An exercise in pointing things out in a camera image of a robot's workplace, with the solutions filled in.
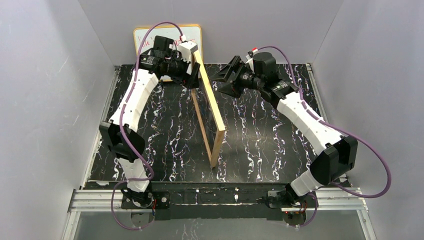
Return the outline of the light wooden picture frame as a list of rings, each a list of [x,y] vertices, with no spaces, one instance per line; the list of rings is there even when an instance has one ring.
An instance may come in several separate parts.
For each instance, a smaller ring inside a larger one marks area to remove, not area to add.
[[[199,50],[193,53],[192,59],[200,67],[199,88],[191,90],[191,97],[210,167],[215,168],[227,130]]]

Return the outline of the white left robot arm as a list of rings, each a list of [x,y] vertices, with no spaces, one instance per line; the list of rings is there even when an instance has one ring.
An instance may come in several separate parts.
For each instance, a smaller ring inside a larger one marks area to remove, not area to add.
[[[108,121],[102,121],[99,131],[103,142],[121,165],[127,188],[143,193],[154,176],[152,167],[142,157],[145,140],[138,134],[143,109],[163,76],[173,82],[194,89],[199,87],[200,64],[192,61],[198,45],[181,36],[182,42],[156,36],[153,46],[140,49],[132,72],[131,82]]]

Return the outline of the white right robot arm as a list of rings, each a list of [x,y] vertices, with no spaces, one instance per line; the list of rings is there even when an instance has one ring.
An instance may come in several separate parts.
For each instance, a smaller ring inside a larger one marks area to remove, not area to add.
[[[355,166],[358,141],[325,125],[302,99],[301,89],[283,79],[271,53],[250,53],[246,62],[236,55],[209,79],[221,82],[218,91],[234,98],[240,98],[244,89],[259,91],[260,96],[288,118],[312,145],[317,157],[308,170],[286,185],[284,197],[287,200],[297,201],[331,184]]]

